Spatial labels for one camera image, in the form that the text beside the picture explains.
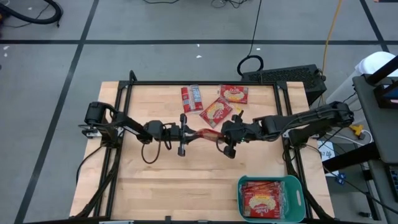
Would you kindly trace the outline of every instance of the electrical cord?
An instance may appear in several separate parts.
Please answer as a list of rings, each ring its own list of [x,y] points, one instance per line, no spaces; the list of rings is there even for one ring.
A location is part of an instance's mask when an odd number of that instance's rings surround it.
[[[216,5],[214,4],[214,2],[219,1],[220,5]],[[235,9],[238,9],[243,3],[245,3],[248,0],[242,0],[241,2],[236,2],[236,1],[232,1],[232,0],[212,0],[210,2],[210,5],[216,9],[222,8],[226,5],[227,2],[229,2]]]
[[[174,0],[172,2],[164,2],[164,1],[162,1],[162,2],[149,2],[147,0],[143,0],[143,1],[148,3],[148,4],[174,4],[174,3],[178,2],[179,0]]]
[[[333,133],[330,138],[326,139],[321,146],[319,146],[319,148],[321,148],[326,142],[330,141],[331,138],[333,138],[337,133],[339,133],[343,128],[340,128],[339,130],[337,130],[335,133]]]
[[[48,19],[38,19],[38,17],[36,18],[30,18],[27,16],[24,16],[12,9],[10,9],[9,7],[0,4],[0,11],[5,12],[6,14],[10,14],[22,21],[26,21],[26,22],[30,22],[33,24],[51,24],[54,22],[57,22],[61,19],[62,17],[62,8],[60,7],[59,4],[57,4],[56,2],[54,2],[53,0],[44,0],[45,2],[47,2],[49,5],[51,5],[54,9],[55,9],[55,13],[52,17],[48,18]]]
[[[334,146],[337,146],[338,148],[340,148],[344,153],[347,153],[347,152],[346,152],[341,146],[339,146],[338,144],[333,143],[333,145],[334,145]],[[334,149],[332,149],[331,147],[327,146],[326,144],[324,144],[323,146],[325,146],[325,147],[327,147],[328,149],[332,150],[332,151],[335,152],[335,154],[337,154],[338,156],[341,155],[340,153],[336,152]],[[367,167],[367,166],[365,166],[365,165],[360,164],[360,166],[363,167],[363,168],[369,169],[369,167]]]
[[[0,0],[0,2],[4,2],[4,1],[7,2],[7,3],[4,4],[5,6],[8,6],[10,4],[10,0]]]
[[[77,171],[76,171],[76,184],[79,181],[79,174],[80,174],[80,169],[81,169],[82,165],[86,162],[87,159],[89,159],[91,156],[96,154],[104,146],[105,146],[105,144],[100,145],[97,149],[95,149],[92,153],[90,153],[87,157],[85,157],[83,159],[83,161],[80,163],[80,165],[79,165],[79,167],[77,168]]]
[[[359,109],[353,110],[352,112],[357,112],[360,111],[362,109],[362,106]]]
[[[333,32],[333,29],[335,28],[337,15],[338,15],[338,13],[340,11],[340,7],[341,7],[341,3],[342,2],[343,2],[343,0],[339,0],[338,1],[336,12],[335,12],[335,15],[333,16],[333,20],[331,22],[331,26],[330,26],[330,29],[329,29],[328,38],[326,38],[325,49],[323,51],[322,74],[325,72],[325,68],[326,68],[326,56],[328,54],[329,40],[330,40],[331,34]],[[323,94],[321,94],[321,100],[322,100],[322,103],[325,104],[325,100],[323,99]]]
[[[120,136],[122,136],[123,134],[124,134],[124,130],[121,131],[121,132],[118,134],[117,139],[118,139]],[[79,180],[79,174],[80,174],[80,169],[81,169],[82,165],[87,161],[88,158],[90,158],[91,156],[93,156],[94,154],[96,154],[102,147],[105,147],[105,146],[107,145],[107,143],[108,143],[108,142],[105,142],[104,144],[100,145],[97,149],[95,149],[92,153],[90,153],[87,157],[85,157],[85,158],[83,159],[83,161],[80,163],[80,165],[78,166],[77,171],[76,171],[76,184],[77,184],[77,182],[78,182],[78,180]]]
[[[249,51],[249,53],[248,53],[248,56],[246,56],[244,59],[242,59],[242,60],[238,63],[238,67],[236,67],[236,71],[238,72],[238,74],[239,74],[240,76],[243,76],[242,71],[241,71],[241,66],[242,66],[242,64],[243,64],[245,61],[249,60],[250,58],[256,58],[258,61],[260,61],[260,67],[259,67],[259,69],[257,69],[258,72],[261,71],[261,70],[264,68],[264,60],[263,60],[260,56],[258,56],[258,55],[250,55],[250,54],[251,54],[251,51],[252,51],[252,48],[253,48],[254,37],[256,36],[257,23],[258,23],[258,21],[259,21],[259,15],[260,15],[261,4],[262,4],[262,0],[260,0],[259,8],[258,8],[258,10],[257,10],[256,25],[254,25],[253,37],[252,37],[252,39],[251,39],[251,44],[250,44],[250,51]]]
[[[162,138],[162,132],[160,132],[160,134],[159,134],[159,146],[157,147],[157,154],[156,154],[156,156],[155,156],[155,159],[153,160],[153,161],[147,161],[146,159],[145,159],[145,157],[144,157],[144,147],[145,147],[145,144],[142,144],[142,148],[141,148],[141,157],[142,157],[142,160],[146,163],[146,164],[153,164],[154,162],[156,162],[157,161],[157,159],[159,158],[159,154],[160,154],[160,145],[162,144],[162,141],[160,140]]]
[[[362,132],[365,132],[365,133],[368,133],[369,134],[369,136],[371,137],[371,139],[369,140],[369,143],[372,143],[373,142],[373,136],[372,136],[372,133],[370,132],[370,131],[368,131],[368,130],[362,130]]]
[[[42,10],[40,11],[39,15],[38,15],[35,19],[38,19],[38,18],[42,15],[42,13],[43,13],[46,9],[49,8],[49,6],[50,6],[50,4],[48,4],[44,9],[42,9]],[[32,24],[31,22],[28,22],[28,23],[23,24],[23,25],[20,25],[20,26],[10,26],[10,25],[3,25],[3,26],[4,26],[4,27],[12,27],[12,28],[21,28],[21,27],[28,26],[28,25],[31,25],[31,24]]]
[[[308,144],[306,144],[306,146],[309,146],[309,147],[312,148],[314,151],[318,152],[319,155],[320,155],[320,157],[321,157],[321,159],[322,159],[322,154],[321,154],[321,152],[320,152],[317,148],[315,148],[315,147],[313,147],[313,146],[310,146],[310,145],[308,145]],[[364,194],[364,195],[367,196],[368,198],[374,200],[376,203],[378,203],[378,204],[381,205],[382,207],[384,207],[384,208],[390,210],[391,212],[393,212],[393,213],[395,213],[395,214],[398,214],[398,211],[397,211],[397,210],[394,210],[394,209],[392,209],[391,207],[387,206],[386,204],[383,204],[383,203],[380,202],[378,199],[374,198],[374,197],[373,197],[372,195],[370,195],[369,193],[364,192],[363,190],[359,189],[359,187],[355,186],[354,184],[352,184],[351,182],[347,181],[346,179],[342,179],[342,178],[339,177],[338,175],[336,175],[336,174],[330,172],[330,170],[328,170],[325,166],[323,166],[323,168],[324,168],[326,171],[328,171],[329,174],[334,175],[335,177],[337,177],[337,178],[340,179],[340,180],[343,180],[343,181],[346,182],[347,184],[350,184],[350,186],[354,187],[356,190],[358,190],[359,192],[361,192],[362,194]]]
[[[217,147],[217,150],[218,150],[220,153],[224,154],[224,151],[222,151],[222,150],[220,149],[220,147],[218,146],[218,140],[219,140],[219,138],[217,138],[217,140],[216,140],[216,147]]]
[[[364,146],[364,145],[365,145],[365,144],[363,144],[363,143],[357,142],[357,141],[352,140],[352,139],[350,139],[350,138],[347,138],[347,137],[345,137],[345,136],[333,135],[333,134],[330,134],[330,133],[326,133],[326,134],[329,135],[329,136],[336,137],[336,138],[345,139],[345,140],[347,140],[347,141],[353,142],[353,143],[358,144],[358,145],[360,145],[360,146]],[[371,142],[373,141],[373,137],[372,137],[371,135],[370,135],[370,137],[371,137],[371,140],[369,141],[369,143],[371,143]]]
[[[395,213],[395,214],[398,214],[398,211],[397,211],[397,210],[394,210],[394,209],[391,208],[390,206],[387,206],[386,204],[382,203],[381,201],[379,201],[378,199],[374,198],[374,197],[373,197],[372,195],[370,195],[369,193],[364,192],[363,190],[359,189],[359,187],[355,186],[354,184],[352,184],[351,182],[347,181],[346,179],[342,179],[342,178],[339,177],[338,175],[336,175],[336,174],[330,172],[325,166],[323,166],[323,168],[324,168],[326,171],[328,171],[331,175],[334,175],[334,176],[337,177],[338,179],[340,179],[340,180],[346,182],[347,184],[350,184],[350,186],[352,186],[353,188],[355,188],[357,191],[361,192],[362,194],[365,194],[365,196],[366,196],[367,198],[372,199],[373,201],[375,201],[376,203],[378,203],[379,205],[381,205],[381,206],[384,207],[385,209],[387,209],[387,210],[389,210],[389,211],[391,211],[391,212],[393,212],[393,213]]]
[[[349,100],[351,97],[355,96],[356,92],[354,92],[351,96],[349,96],[347,99],[343,100],[343,103],[345,103],[347,100]]]

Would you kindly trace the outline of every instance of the gray floor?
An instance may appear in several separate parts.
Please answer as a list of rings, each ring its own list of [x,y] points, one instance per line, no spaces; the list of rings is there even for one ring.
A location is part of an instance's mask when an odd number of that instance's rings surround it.
[[[0,223],[14,223],[17,217],[39,153],[45,148],[46,134],[52,136],[47,131],[54,112],[60,112],[60,117],[53,119],[56,128],[52,138],[48,138],[51,142],[40,176],[33,178],[37,185],[30,205],[25,212],[22,209],[24,222],[68,217],[75,191],[75,171],[86,144],[77,125],[83,121],[88,103],[97,99],[101,82],[125,80],[130,69],[139,80],[239,80],[236,66],[247,55],[250,45],[226,44],[223,40],[250,40],[259,4],[250,0],[239,9],[229,4],[214,9],[210,0],[154,5],[140,0],[58,2],[65,11],[60,28],[54,24],[0,28],[0,116],[3,118],[0,119]],[[321,67],[324,45],[308,40],[326,39],[337,2],[264,0],[256,40],[277,40],[253,47],[253,53],[263,57],[265,69],[311,63]],[[94,18],[87,26],[88,34],[82,35],[96,3]],[[398,4],[376,4],[371,0],[366,3],[382,37],[390,40],[388,49],[398,54]],[[32,17],[45,6],[41,0],[11,0],[9,5]],[[52,13],[53,9],[49,8],[43,17]],[[14,26],[23,23],[13,17],[5,21]],[[341,42],[332,42],[328,50],[326,97],[362,58],[382,50],[384,45],[356,0],[343,1],[331,39]],[[192,41],[140,45],[142,42],[133,40]],[[257,66],[248,62],[243,70],[253,71]],[[73,79],[70,87],[66,85],[69,89],[64,88],[68,92],[63,107],[57,108],[67,77]],[[366,209],[363,208],[366,199],[361,196],[333,194],[337,217],[363,221],[356,215],[358,210]],[[361,198],[362,202],[348,203],[353,197]]]

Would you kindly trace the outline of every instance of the black cable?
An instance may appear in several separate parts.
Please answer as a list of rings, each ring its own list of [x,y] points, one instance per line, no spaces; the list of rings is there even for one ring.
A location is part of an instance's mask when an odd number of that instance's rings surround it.
[[[319,148],[321,148],[326,142],[328,142],[328,141],[331,142],[330,139],[333,138],[333,137],[335,137],[335,135],[336,135],[337,133],[339,133],[342,129],[343,129],[343,128],[340,128],[340,129],[337,130],[335,133],[333,133],[328,139],[326,139],[326,140],[319,146]]]
[[[143,0],[143,1],[148,3],[148,4],[174,4],[174,3],[178,2],[179,0],[174,0],[172,2],[149,2],[147,0]]]
[[[346,152],[341,146],[339,146],[338,144],[333,143],[333,145],[339,147],[344,153],[347,153],[347,152]],[[341,155],[340,153],[336,152],[334,149],[332,149],[331,147],[327,146],[326,144],[324,144],[323,146],[326,146],[328,149],[332,150],[332,151],[335,152],[337,155]],[[361,167],[363,167],[363,168],[369,169],[369,167],[367,167],[367,166],[365,166],[365,165],[363,165],[363,164],[359,164],[359,165],[360,165]]]
[[[248,56],[246,56],[244,59],[242,59],[239,63],[238,66],[236,67],[236,71],[238,72],[238,74],[240,76],[243,76],[243,73],[241,71],[241,66],[242,64],[249,60],[250,58],[256,58],[258,61],[260,61],[260,67],[257,69],[257,72],[261,71],[264,68],[264,60],[262,59],[262,57],[258,56],[258,55],[250,55],[251,54],[251,50],[253,48],[253,43],[254,43],[254,37],[256,36],[256,30],[257,30],[257,23],[259,21],[259,15],[260,15],[260,9],[261,9],[261,3],[262,0],[260,0],[260,4],[259,4],[259,9],[257,11],[257,18],[256,18],[256,25],[254,26],[254,32],[253,32],[253,37],[251,39],[251,45],[250,45],[250,51],[248,53]]]
[[[20,20],[30,22],[33,24],[51,24],[51,23],[59,21],[62,17],[62,9],[60,8],[60,6],[53,0],[44,0],[44,1],[47,2],[49,5],[51,5],[55,9],[55,14],[48,19],[30,18],[30,17],[24,16],[22,14],[19,14],[18,12],[10,9],[9,7],[7,7],[3,4],[0,4],[0,11],[5,12],[6,14],[10,14]]]
[[[124,133],[124,130],[121,131],[121,132],[118,134],[117,139],[119,139],[119,137],[122,136],[123,133]],[[78,182],[78,180],[79,180],[79,174],[80,174],[80,169],[81,169],[82,165],[86,162],[86,160],[87,160],[88,158],[90,158],[92,155],[94,155],[96,152],[98,152],[102,147],[106,146],[107,143],[108,143],[108,142],[105,142],[104,144],[100,145],[99,148],[95,149],[92,153],[90,153],[86,158],[83,159],[83,161],[80,163],[80,165],[79,165],[79,167],[77,168],[77,171],[76,171],[76,184],[77,184],[77,182]]]
[[[226,1],[229,2],[229,3],[231,3],[231,5],[232,5],[235,9],[237,9],[237,8],[241,7],[241,5],[242,5],[243,3],[245,3],[246,1],[248,1],[248,0],[242,0],[241,2],[236,2],[236,1],[232,1],[232,0],[226,0]]]
[[[90,153],[85,159],[83,159],[83,161],[80,163],[80,165],[79,165],[79,167],[77,168],[77,171],[76,171],[76,184],[79,181],[79,174],[80,174],[80,169],[81,169],[82,165],[86,162],[86,160],[88,158],[90,158],[92,155],[96,154],[104,146],[105,145],[100,145],[97,149],[95,149],[92,153]]]
[[[355,96],[356,92],[354,92],[351,96],[349,96],[347,99],[343,100],[343,103],[345,103],[347,100],[349,100],[351,97]]]
[[[357,112],[360,111],[362,109],[362,106],[359,109],[353,110],[352,112]]]
[[[398,211],[397,211],[397,210],[394,210],[393,208],[391,208],[391,207],[389,207],[389,206],[383,204],[381,201],[379,201],[378,199],[374,198],[374,197],[373,197],[372,195],[370,195],[369,193],[362,191],[361,189],[359,189],[359,187],[355,186],[355,185],[352,184],[351,182],[348,182],[346,179],[342,179],[342,178],[339,177],[338,175],[336,175],[336,174],[330,172],[325,166],[323,166],[323,168],[324,168],[326,171],[328,171],[331,175],[334,175],[334,176],[337,177],[338,179],[340,179],[340,180],[346,182],[347,184],[350,184],[350,186],[352,186],[353,188],[355,188],[357,191],[361,192],[362,194],[365,194],[365,196],[367,196],[368,198],[374,200],[376,203],[378,203],[379,205],[381,205],[381,206],[384,207],[385,209],[387,209],[387,210],[389,210],[389,211],[391,211],[391,212],[393,212],[393,213],[395,213],[395,214],[398,214]]]
[[[217,150],[219,150],[220,153],[224,154],[224,151],[222,151],[222,150],[220,149],[220,147],[218,147],[218,138],[217,138],[217,140],[216,140],[216,147],[217,147]]]
[[[39,15],[38,15],[35,19],[38,19],[38,18],[42,15],[42,13],[43,13],[46,9],[49,8],[49,6],[50,6],[50,4],[48,4],[43,10],[41,10],[40,13],[39,13]],[[4,27],[12,27],[12,28],[20,28],[20,27],[24,27],[24,26],[31,25],[31,24],[32,24],[31,22],[28,22],[28,23],[26,23],[26,24],[24,24],[24,25],[21,25],[21,26],[9,26],[9,25],[3,25],[3,26],[4,26]]]
[[[171,150],[172,148],[172,142],[171,142],[171,138],[170,138],[170,132],[167,131],[166,129],[166,125],[169,125],[172,123],[167,123],[167,124],[163,124],[163,131],[166,133],[166,137],[164,138],[163,142],[164,142],[164,146],[166,147],[167,150]]]
[[[317,108],[319,107],[319,105],[321,105],[321,100],[322,100],[322,98],[321,98],[321,97],[319,97],[319,102],[318,102],[318,106],[317,106]]]
[[[262,0],[260,0],[259,9],[258,9],[258,11],[257,11],[256,25],[254,25],[254,32],[253,32],[253,37],[252,37],[252,39],[251,39],[251,46],[250,46],[250,51],[249,51],[249,53],[248,53],[248,56],[250,56],[250,54],[251,54],[251,50],[252,50],[252,48],[253,48],[253,43],[254,43],[254,37],[256,36],[257,23],[259,22],[259,15],[260,15],[261,3],[262,3]]]
[[[160,132],[159,134],[159,146],[157,147],[157,154],[156,157],[153,161],[148,162],[145,157],[144,157],[144,147],[145,144],[142,144],[142,148],[141,148],[141,157],[142,160],[146,163],[146,164],[153,164],[154,162],[156,162],[156,160],[159,158],[159,154],[160,154],[160,145],[162,144],[162,141],[160,140],[162,138],[162,132]]]
[[[219,6],[217,6],[216,4],[214,4],[214,2],[219,1],[221,4]],[[226,5],[227,2],[229,2],[235,9],[239,8],[243,3],[247,2],[248,0],[242,0],[241,2],[236,2],[236,1],[232,1],[232,0],[212,0],[210,2],[210,5],[216,9],[222,8]]]

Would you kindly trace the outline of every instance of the yellow clamp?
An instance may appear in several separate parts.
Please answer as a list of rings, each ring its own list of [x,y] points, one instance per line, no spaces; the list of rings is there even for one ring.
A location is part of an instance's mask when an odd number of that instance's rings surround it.
[[[363,125],[359,124],[359,125],[350,125],[349,128],[351,128],[351,130],[354,131],[354,134],[359,137],[362,133],[363,130]]]

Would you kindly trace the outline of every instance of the white object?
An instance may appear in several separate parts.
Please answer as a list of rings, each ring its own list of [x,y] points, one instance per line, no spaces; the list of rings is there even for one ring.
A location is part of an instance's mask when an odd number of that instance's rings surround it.
[[[318,147],[320,147],[323,144],[323,141],[317,141],[317,142],[318,142]],[[322,147],[320,147],[319,151],[321,152],[322,155],[322,162],[331,159],[335,156],[333,143],[331,143],[330,141],[327,141]],[[338,175],[338,170],[332,172],[332,174],[325,174],[325,176],[334,177],[333,174]]]
[[[395,55],[388,52],[376,52],[362,59],[362,61],[355,66],[354,72],[326,99],[326,103],[331,103],[333,101],[342,102],[347,99],[355,93],[353,86],[354,77],[362,74],[373,74],[394,57]],[[398,70],[391,73],[389,77],[398,77]],[[346,100],[345,103],[347,103],[351,111],[354,111],[354,124],[365,120],[363,110],[360,110],[361,103],[357,95],[352,96],[350,99]]]
[[[7,1],[7,3],[4,4],[5,6],[8,6],[10,4],[10,0],[0,0],[0,2],[4,2],[4,1]]]
[[[369,140],[369,143],[371,143],[371,142],[373,142],[373,136],[372,136],[372,133],[370,132],[370,131],[368,131],[368,130],[362,130],[362,133],[364,133],[364,132],[366,132],[366,133],[368,133],[369,134],[369,136],[371,137],[371,139]]]
[[[360,146],[364,146],[364,144],[362,144],[362,143],[360,143],[360,142],[357,142],[357,141],[355,141],[355,140],[352,140],[352,139],[350,139],[350,138],[347,138],[347,137],[344,137],[344,136],[340,136],[340,135],[337,135],[337,134],[334,135],[333,138],[345,139],[345,140],[347,140],[347,141],[350,141],[350,142],[352,142],[352,143],[358,144],[358,145],[360,145]]]

